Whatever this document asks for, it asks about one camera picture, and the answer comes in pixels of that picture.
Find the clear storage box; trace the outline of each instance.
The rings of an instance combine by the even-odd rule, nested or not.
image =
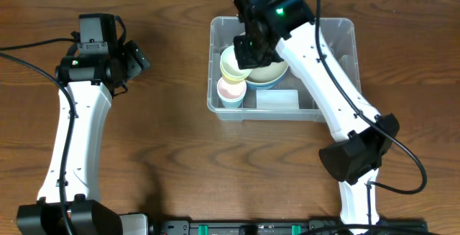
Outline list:
[[[359,81],[357,48],[354,37],[354,25],[345,18],[322,18],[321,31],[332,53],[344,72],[361,93]],[[227,109],[217,94],[217,81],[221,77],[219,67],[221,54],[233,45],[233,38],[244,32],[244,24],[237,17],[216,17],[211,22],[211,45],[209,47],[208,69],[208,107],[222,121],[242,120],[296,120],[322,121],[324,117],[315,101],[290,70],[271,90],[297,90],[299,109],[258,109],[256,90],[248,89],[243,103],[237,109]]]

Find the green light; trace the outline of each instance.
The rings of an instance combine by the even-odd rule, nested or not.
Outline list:
[[[280,8],[280,9],[276,9],[276,13],[277,13],[278,15],[281,15],[281,16],[282,16],[282,15],[284,15],[285,11],[284,11],[284,9]]]

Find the wooden table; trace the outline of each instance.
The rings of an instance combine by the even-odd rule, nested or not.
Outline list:
[[[314,6],[315,0],[306,0]],[[102,203],[117,213],[195,220],[337,216],[339,187],[318,157],[326,125],[219,121],[206,107],[210,22],[235,15],[230,0],[0,0],[0,47],[69,37],[78,15],[120,15],[152,68],[114,99],[101,148]],[[398,137],[422,160],[417,195],[377,189],[387,218],[424,218],[431,231],[460,230],[460,0],[323,0],[325,17],[354,23],[362,90],[394,113]],[[69,43],[9,54],[54,73]],[[19,205],[34,203],[50,164],[58,90],[0,60],[0,234],[16,234]],[[379,181],[418,186],[399,149]]]

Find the wood grain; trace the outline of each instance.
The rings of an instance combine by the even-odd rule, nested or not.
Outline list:
[[[314,4],[315,0],[306,0]],[[78,15],[120,15],[152,68],[114,100],[101,148],[102,203],[158,218],[302,219],[337,216],[339,188],[318,149],[332,143],[310,122],[224,123],[206,107],[209,28],[235,15],[229,0],[0,0],[0,47],[68,37]],[[413,196],[377,190],[387,218],[424,218],[460,231],[460,0],[323,0],[325,17],[354,23],[362,89],[400,121],[399,139],[423,161],[428,186]],[[11,51],[49,73],[67,43]],[[0,234],[17,234],[19,205],[34,203],[58,124],[58,90],[0,60]],[[420,182],[392,149],[379,181]]]

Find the green clip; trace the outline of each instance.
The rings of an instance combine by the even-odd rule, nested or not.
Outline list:
[[[299,235],[302,233],[302,227],[300,225],[293,225],[292,235]]]
[[[207,225],[198,226],[198,235],[208,235],[208,226]]]

